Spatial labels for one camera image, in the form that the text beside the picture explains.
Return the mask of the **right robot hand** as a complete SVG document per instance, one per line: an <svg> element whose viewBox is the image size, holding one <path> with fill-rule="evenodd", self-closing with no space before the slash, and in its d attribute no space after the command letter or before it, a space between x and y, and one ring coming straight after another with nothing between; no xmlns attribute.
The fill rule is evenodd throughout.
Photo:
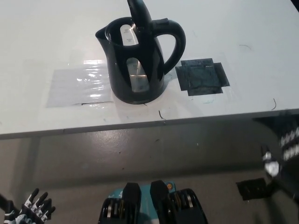
<svg viewBox="0 0 299 224"><path fill-rule="evenodd" d="M272 179L280 179L280 164L268 146L261 146L261 157L266 174Z"/></svg>

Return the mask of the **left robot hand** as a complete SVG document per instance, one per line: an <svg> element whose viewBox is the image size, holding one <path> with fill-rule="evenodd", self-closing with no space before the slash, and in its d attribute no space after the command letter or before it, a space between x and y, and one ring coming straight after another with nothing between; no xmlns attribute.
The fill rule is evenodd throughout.
<svg viewBox="0 0 299 224"><path fill-rule="evenodd" d="M39 189L36 188L27 200L18 209L12 200L0 196L0 209L5 212L5 224L43 224L51 219L56 207L52 205L52 199L48 198L48 192L44 192L39 198L36 196Z"/></svg>

